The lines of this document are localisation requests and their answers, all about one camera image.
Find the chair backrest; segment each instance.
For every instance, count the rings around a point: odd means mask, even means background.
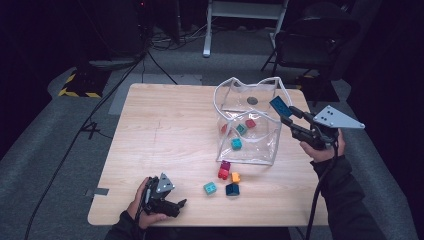
[[[320,2],[307,7],[303,17],[293,22],[286,32],[347,41],[356,36],[359,30],[359,23],[343,9],[329,2]]]

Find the wooden table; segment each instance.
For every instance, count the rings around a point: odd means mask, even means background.
[[[175,219],[162,226],[306,226],[317,176],[310,158],[283,126],[273,166],[232,164],[240,173],[240,195],[228,197],[231,183],[217,177],[217,115],[211,86],[133,84],[120,117],[99,188],[107,196],[94,197],[88,221],[112,225],[133,200],[146,176],[164,172],[176,186],[166,197],[187,199]],[[288,90],[293,104],[308,110],[301,91]],[[306,121],[295,123],[309,127]],[[203,185],[215,182],[218,190],[206,195]],[[315,225],[327,225],[320,196]]]

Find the black sleeve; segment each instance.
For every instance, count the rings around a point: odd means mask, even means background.
[[[138,240],[143,239],[145,231],[134,223],[127,211],[119,216],[119,222],[112,226],[105,240]]]
[[[311,162],[318,177],[330,161]],[[345,156],[340,156],[324,178],[321,194],[328,211],[328,224],[334,239],[386,239],[362,199],[365,194],[351,175],[352,167]]]

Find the desk leg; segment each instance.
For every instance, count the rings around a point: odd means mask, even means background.
[[[205,46],[203,48],[203,57],[209,57],[211,55],[211,42],[212,42],[211,29],[212,29],[212,0],[209,0],[207,29],[206,29],[206,37],[205,37]]]
[[[271,38],[272,46],[274,48],[275,48],[275,35],[277,35],[277,33],[279,33],[280,30],[281,30],[281,25],[283,25],[283,20],[284,20],[284,16],[286,15],[288,3],[289,3],[289,0],[284,1],[283,5],[281,7],[281,13],[280,13],[280,17],[278,18],[277,26],[275,27],[275,31],[274,31],[274,33],[269,34],[269,37]]]

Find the person's arm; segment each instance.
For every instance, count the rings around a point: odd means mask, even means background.
[[[135,222],[138,205],[141,201],[141,194],[146,186],[149,178],[145,178],[140,184],[135,194],[134,201],[130,203],[127,210],[119,216],[119,222],[114,224],[107,233],[105,240],[138,240],[143,239],[147,228],[159,221],[167,219],[165,214],[150,214],[141,213],[140,222]]]
[[[301,143],[305,152],[314,160],[311,162],[318,177],[324,173],[334,156],[334,150],[317,151],[307,143]],[[351,174],[352,167],[344,156],[345,142],[340,132],[339,153],[332,170],[323,180],[321,194],[328,211],[328,224],[334,239],[386,239],[365,207],[365,194]]]

